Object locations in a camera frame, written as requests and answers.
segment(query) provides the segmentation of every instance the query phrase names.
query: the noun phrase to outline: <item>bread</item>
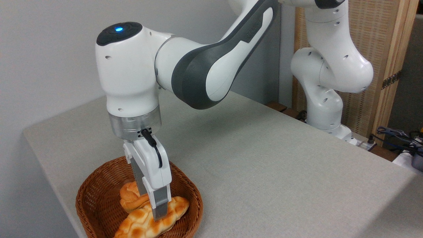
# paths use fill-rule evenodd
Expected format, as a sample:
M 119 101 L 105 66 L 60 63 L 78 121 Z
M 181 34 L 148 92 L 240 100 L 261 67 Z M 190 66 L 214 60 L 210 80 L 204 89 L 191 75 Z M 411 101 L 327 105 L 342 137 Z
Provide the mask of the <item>bread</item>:
M 170 230 L 187 211 L 190 202 L 183 197 L 173 197 L 168 202 L 168 214 L 154 221 L 150 203 L 131 212 L 119 226 L 115 238 L 154 238 Z
M 131 213 L 133 210 L 150 203 L 148 194 L 140 196 L 136 182 L 126 183 L 121 188 L 120 195 L 121 206 L 127 213 Z

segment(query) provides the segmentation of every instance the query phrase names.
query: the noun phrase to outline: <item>bread roll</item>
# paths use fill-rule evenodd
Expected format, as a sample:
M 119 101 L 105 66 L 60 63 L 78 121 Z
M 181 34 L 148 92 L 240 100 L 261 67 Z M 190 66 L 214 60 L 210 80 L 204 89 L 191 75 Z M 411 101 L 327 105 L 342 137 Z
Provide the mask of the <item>bread roll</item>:
M 126 183 L 121 188 L 120 195 L 121 206 L 127 213 L 131 213 L 133 210 L 150 203 L 148 194 L 143 194 L 140 196 L 137 183 L 135 181 Z
M 168 202 L 168 214 L 165 218 L 154 221 L 151 205 L 131 212 L 122 222 L 115 238 L 154 238 L 170 230 L 175 222 L 185 214 L 190 202 L 183 197 L 173 197 Z

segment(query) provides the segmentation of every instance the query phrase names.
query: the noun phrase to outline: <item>table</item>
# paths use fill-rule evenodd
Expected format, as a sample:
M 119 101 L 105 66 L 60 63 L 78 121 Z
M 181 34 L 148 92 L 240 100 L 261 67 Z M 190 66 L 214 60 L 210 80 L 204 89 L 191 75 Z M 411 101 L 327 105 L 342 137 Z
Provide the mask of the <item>table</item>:
M 195 110 L 160 90 L 157 137 L 198 187 L 196 237 L 421 237 L 423 178 L 305 123 L 230 92 Z M 24 135 L 80 237 L 85 178 L 124 155 L 105 98 Z

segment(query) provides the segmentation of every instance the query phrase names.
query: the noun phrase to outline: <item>brown basket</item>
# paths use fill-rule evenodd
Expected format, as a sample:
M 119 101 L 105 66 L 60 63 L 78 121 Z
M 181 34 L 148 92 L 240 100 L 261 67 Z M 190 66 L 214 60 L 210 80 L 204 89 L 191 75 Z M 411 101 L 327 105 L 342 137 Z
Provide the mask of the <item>brown basket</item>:
M 170 162 L 172 196 L 190 201 L 188 211 L 173 228 L 160 238 L 193 237 L 203 216 L 203 201 L 197 187 L 172 162 Z M 122 221 L 128 216 L 119 201 L 119 190 L 125 183 L 133 182 L 131 165 L 125 157 L 106 162 L 84 181 L 76 197 L 77 214 L 89 238 L 113 237 Z

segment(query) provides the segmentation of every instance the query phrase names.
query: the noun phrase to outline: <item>white robotic arm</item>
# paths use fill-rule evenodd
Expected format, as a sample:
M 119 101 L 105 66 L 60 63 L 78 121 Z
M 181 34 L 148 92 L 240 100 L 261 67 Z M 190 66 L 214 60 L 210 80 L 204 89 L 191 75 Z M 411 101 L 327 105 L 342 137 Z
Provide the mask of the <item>white robotic arm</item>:
M 341 125 L 343 103 L 334 91 L 359 93 L 373 79 L 373 67 L 349 34 L 348 0 L 282 0 L 305 7 L 307 38 L 312 47 L 295 52 L 291 71 L 307 98 L 307 123 L 356 144 Z
M 230 0 L 239 14 L 217 43 L 204 45 L 136 22 L 118 23 L 97 38 L 96 60 L 113 132 L 124 140 L 140 193 L 155 220 L 167 214 L 171 174 L 154 135 L 161 126 L 158 85 L 196 109 L 219 103 L 277 12 L 277 0 Z

